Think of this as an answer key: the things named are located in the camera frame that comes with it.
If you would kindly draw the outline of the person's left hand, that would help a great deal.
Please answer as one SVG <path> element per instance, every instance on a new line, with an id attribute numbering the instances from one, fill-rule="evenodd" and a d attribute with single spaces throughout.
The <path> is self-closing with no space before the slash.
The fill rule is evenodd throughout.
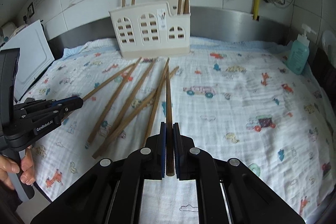
<path id="1" fill-rule="evenodd" d="M 21 160 L 21 166 L 8 157 L 1 155 L 1 183 L 7 188 L 14 190 L 13 183 L 9 178 L 9 174 L 18 174 L 20 170 L 23 171 L 21 175 L 21 182 L 26 185 L 32 185 L 35 182 L 35 167 L 33 156 L 31 153 L 32 146 L 29 146 L 25 151 L 25 156 Z"/>

